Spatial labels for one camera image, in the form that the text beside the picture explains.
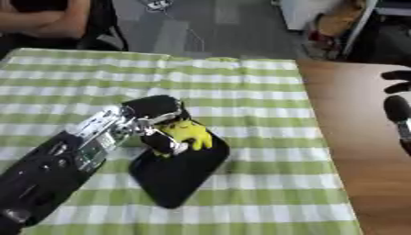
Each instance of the black plate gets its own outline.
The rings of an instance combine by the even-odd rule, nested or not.
[[[171,158],[143,152],[129,172],[160,207],[177,208],[215,171],[229,155],[228,145],[213,137],[213,148],[188,150]]]

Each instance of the wooden table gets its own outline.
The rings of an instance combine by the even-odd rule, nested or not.
[[[366,235],[411,234],[411,158],[383,112],[382,72],[401,66],[298,62],[339,175]],[[411,101],[411,92],[404,94]]]

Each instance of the green checkered tablecloth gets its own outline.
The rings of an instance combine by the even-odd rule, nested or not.
[[[119,148],[24,234],[361,234],[293,61],[17,50],[0,69],[0,171],[66,125],[147,95],[181,98],[231,147],[174,210],[128,175],[142,149]]]

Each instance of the yellow toy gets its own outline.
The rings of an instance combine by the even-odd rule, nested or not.
[[[194,151],[200,151],[203,146],[207,149],[213,147],[213,139],[206,128],[190,119],[173,122],[167,126],[160,127],[160,130],[179,142],[193,140],[192,148]],[[170,154],[162,154],[160,152],[155,152],[155,154],[170,157]]]

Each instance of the robotic arm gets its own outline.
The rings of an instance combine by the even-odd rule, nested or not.
[[[108,106],[42,143],[0,176],[0,234],[18,234],[41,222],[103,165],[109,152],[132,136],[163,154],[187,150],[186,142],[155,125],[188,118],[180,100],[150,96]]]

